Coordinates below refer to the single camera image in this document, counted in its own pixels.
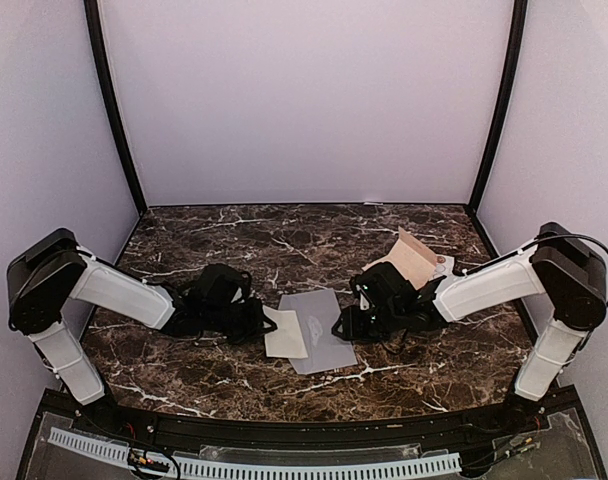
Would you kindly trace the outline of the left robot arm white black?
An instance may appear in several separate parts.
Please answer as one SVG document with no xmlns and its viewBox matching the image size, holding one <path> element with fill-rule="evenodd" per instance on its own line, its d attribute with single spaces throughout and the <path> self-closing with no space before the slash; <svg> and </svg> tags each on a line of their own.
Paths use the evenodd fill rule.
<svg viewBox="0 0 608 480">
<path fill-rule="evenodd" d="M 62 314 L 70 300 L 107 309 L 174 338 L 222 334 L 243 344 L 277 330 L 262 302 L 251 294 L 252 277 L 225 264 L 209 264 L 180 286 L 136 278 L 80 246 L 58 228 L 13 259 L 6 270 L 8 326 L 34 345 L 85 417 L 104 436 L 125 427 L 124 412 L 69 330 Z"/>
</svg>

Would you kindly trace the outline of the grey envelope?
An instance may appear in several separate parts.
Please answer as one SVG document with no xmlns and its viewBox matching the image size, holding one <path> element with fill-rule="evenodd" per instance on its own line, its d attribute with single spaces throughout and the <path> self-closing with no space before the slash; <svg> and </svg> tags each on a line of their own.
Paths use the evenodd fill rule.
<svg viewBox="0 0 608 480">
<path fill-rule="evenodd" d="M 279 310 L 297 314 L 308 357 L 291 359 L 298 375 L 311 375 L 357 364 L 353 345 L 332 334 L 340 317 L 340 306 L 333 289 L 283 295 Z"/>
</svg>

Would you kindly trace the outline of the beige decorated letter paper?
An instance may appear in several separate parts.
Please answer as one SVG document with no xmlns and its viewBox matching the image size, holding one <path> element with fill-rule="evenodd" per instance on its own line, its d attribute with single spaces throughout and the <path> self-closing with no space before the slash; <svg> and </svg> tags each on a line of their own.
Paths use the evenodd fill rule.
<svg viewBox="0 0 608 480">
<path fill-rule="evenodd" d="M 308 352 L 294 310 L 275 310 L 264 306 L 263 312 L 277 329 L 264 336 L 265 353 L 270 358 L 305 359 Z"/>
</svg>

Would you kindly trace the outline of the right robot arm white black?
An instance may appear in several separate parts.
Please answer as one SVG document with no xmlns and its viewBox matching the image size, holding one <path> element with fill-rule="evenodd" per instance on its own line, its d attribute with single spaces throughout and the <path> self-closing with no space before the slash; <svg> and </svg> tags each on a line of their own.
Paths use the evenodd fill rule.
<svg viewBox="0 0 608 480">
<path fill-rule="evenodd" d="M 569 364 L 608 310 L 608 248 L 556 222 L 517 249 L 459 274 L 440 273 L 437 255 L 405 230 L 389 253 L 350 280 L 357 302 L 332 327 L 344 341 L 381 342 L 398 331 L 439 330 L 473 313 L 544 295 L 553 313 L 494 413 L 505 434 L 518 432 L 533 405 Z"/>
</svg>

